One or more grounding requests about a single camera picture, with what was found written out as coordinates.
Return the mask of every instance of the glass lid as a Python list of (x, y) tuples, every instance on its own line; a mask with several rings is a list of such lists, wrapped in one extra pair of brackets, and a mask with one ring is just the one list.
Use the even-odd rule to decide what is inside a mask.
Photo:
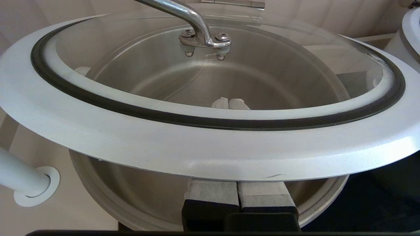
[(35, 45), (33, 65), (95, 106), (205, 128), (337, 125), (377, 114), (404, 92), (392, 62), (343, 36), (256, 9), (192, 6), (229, 47), (191, 50), (180, 43), (192, 31), (186, 21), (147, 8), (57, 29)]

